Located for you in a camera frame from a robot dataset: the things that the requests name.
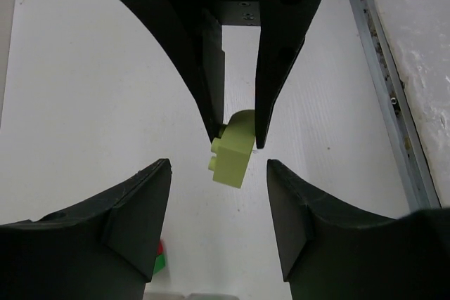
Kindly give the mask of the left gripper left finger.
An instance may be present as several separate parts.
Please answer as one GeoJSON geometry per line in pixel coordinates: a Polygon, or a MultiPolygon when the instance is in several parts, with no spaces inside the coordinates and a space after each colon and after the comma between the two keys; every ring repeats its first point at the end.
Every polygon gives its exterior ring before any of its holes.
{"type": "Polygon", "coordinates": [[[152,280],[172,168],[131,178],[38,221],[1,227],[2,299],[142,299],[152,280]]]}

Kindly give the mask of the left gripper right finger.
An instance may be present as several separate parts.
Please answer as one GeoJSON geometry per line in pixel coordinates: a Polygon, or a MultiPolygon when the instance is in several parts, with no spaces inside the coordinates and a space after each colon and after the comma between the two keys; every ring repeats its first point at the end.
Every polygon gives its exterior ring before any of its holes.
{"type": "Polygon", "coordinates": [[[332,196],[277,159],[267,162],[266,181],[292,298],[449,298],[448,209],[391,219],[332,196]]]}

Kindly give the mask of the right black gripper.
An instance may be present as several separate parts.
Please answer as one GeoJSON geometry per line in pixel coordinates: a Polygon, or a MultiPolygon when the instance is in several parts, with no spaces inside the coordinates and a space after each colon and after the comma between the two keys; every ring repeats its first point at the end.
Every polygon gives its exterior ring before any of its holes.
{"type": "Polygon", "coordinates": [[[120,0],[165,51],[198,106],[209,139],[224,118],[221,25],[259,26],[256,146],[264,148],[276,100],[321,0],[120,0]]]}

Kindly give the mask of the large red lego block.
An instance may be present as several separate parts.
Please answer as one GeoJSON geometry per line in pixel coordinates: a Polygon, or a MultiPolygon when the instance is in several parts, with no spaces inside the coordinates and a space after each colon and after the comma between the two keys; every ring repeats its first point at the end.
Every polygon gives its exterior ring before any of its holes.
{"type": "Polygon", "coordinates": [[[163,247],[162,240],[160,240],[158,242],[158,246],[157,246],[157,255],[159,256],[159,255],[163,254],[163,252],[164,252],[164,247],[163,247]]]}

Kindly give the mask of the green lego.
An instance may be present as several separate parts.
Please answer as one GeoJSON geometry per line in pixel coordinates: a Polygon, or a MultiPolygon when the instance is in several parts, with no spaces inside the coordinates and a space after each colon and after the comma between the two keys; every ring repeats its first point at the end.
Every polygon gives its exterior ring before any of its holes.
{"type": "Polygon", "coordinates": [[[161,270],[165,268],[165,266],[166,266],[165,255],[163,253],[158,254],[155,259],[153,275],[159,273],[161,270]]]}

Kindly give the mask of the lime lego pile block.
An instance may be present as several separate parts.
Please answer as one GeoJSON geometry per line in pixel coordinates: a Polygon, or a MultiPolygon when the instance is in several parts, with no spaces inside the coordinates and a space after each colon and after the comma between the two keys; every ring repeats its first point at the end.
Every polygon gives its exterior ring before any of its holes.
{"type": "Polygon", "coordinates": [[[241,188],[255,143],[255,111],[241,110],[233,114],[219,137],[211,144],[208,169],[213,181],[241,188]]]}

